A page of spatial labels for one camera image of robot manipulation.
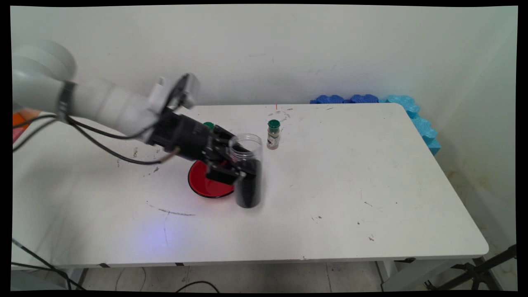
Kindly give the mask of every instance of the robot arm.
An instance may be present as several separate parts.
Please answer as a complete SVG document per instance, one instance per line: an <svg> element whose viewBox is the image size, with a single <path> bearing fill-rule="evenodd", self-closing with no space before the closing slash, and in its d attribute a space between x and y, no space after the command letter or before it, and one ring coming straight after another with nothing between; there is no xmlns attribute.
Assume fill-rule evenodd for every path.
<svg viewBox="0 0 528 297"><path fill-rule="evenodd" d="M178 156L208 165L209 179L232 184L240 176L255 174L229 158L228 140L233 134L220 126L210 130L168 108L194 106L193 94L199 82L191 73L176 83L159 78L149 97L145 97L105 80L70 82L76 70L75 60L67 49L51 41L20 48L12 56L12 65L13 112L28 107L57 113L63 121L65 115L83 117L125 135L152 127L137 139L160 145L165 152L178 147Z"/></svg>

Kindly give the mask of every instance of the blue foam block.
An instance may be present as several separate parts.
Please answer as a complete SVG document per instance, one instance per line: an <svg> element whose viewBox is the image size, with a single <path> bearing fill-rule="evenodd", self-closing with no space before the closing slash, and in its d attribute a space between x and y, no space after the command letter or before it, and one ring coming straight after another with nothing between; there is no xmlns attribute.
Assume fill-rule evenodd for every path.
<svg viewBox="0 0 528 297"><path fill-rule="evenodd" d="M343 97L338 96L338 95L331 95L330 97L326 95L321 95L317 97L317 99L315 100L317 101L316 104L344 103L345 102L345 99L343 99Z"/></svg>
<svg viewBox="0 0 528 297"><path fill-rule="evenodd" d="M420 107L414 104L414 99L409 96L391 95L386 98L386 102L398 103L399 105L403 106L410 118L416 118L418 116L418 112L420 111Z"/></svg>
<svg viewBox="0 0 528 297"><path fill-rule="evenodd" d="M438 151L440 151L440 149L442 148L442 146L438 143L436 139L433 139L432 142L427 145L427 147L429 148L433 156L436 155L436 153L438 153Z"/></svg>
<svg viewBox="0 0 528 297"><path fill-rule="evenodd" d="M435 129L431 128L431 122L417 116L416 118L411 119L412 123L422 136L423 140L426 142L426 144L430 144L433 140L435 140L436 135L438 134Z"/></svg>
<svg viewBox="0 0 528 297"><path fill-rule="evenodd" d="M354 95L350 98L352 103L378 103L378 98L376 96L366 94L365 96Z"/></svg>

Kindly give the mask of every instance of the gray floor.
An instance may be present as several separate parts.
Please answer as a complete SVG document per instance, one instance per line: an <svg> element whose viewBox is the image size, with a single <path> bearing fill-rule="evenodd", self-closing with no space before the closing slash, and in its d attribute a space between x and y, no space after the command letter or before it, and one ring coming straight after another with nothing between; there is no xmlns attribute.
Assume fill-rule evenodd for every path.
<svg viewBox="0 0 528 297"><path fill-rule="evenodd" d="M405 265L398 263L398 268ZM440 285L461 273L450 269L431 281ZM54 272L31 274L63 285L63 279ZM195 281L209 281L222 293L381 291L374 262L91 268L82 285L87 290L175 292ZM456 289L470 288L471 282L466 282ZM486 290L487 287L482 284L480 289ZM414 289L425 290L423 285ZM206 284L196 284L182 292L214 291Z"/></svg>

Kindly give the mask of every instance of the table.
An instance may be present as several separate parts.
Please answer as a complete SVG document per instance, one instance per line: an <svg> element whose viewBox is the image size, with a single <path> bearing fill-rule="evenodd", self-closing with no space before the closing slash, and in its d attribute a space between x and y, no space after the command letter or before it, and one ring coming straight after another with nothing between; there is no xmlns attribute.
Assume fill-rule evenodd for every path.
<svg viewBox="0 0 528 297"><path fill-rule="evenodd" d="M61 268L379 261L385 290L408 289L453 259L488 251L397 104L196 106L181 113L264 142L267 121L281 121L278 149L263 148L258 206L238 207L233 194L195 194L187 183L191 161L130 164L55 123L13 155L13 237ZM137 160L164 154L136 140L95 138ZM398 272L392 261L409 257L417 261ZM41 265L14 245L12 261Z"/></svg>

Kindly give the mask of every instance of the bottle cap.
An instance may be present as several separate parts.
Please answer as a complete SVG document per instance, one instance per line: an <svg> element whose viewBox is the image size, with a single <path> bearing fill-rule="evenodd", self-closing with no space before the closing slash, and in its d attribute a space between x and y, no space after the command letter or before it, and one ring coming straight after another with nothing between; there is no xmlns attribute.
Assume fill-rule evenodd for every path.
<svg viewBox="0 0 528 297"><path fill-rule="evenodd" d="M280 122L276 119L272 119L271 121L268 122L268 127L272 129L277 129L278 127L280 127Z"/></svg>
<svg viewBox="0 0 528 297"><path fill-rule="evenodd" d="M203 123L205 126L209 127L209 130L213 130L214 124L212 122L205 122Z"/></svg>

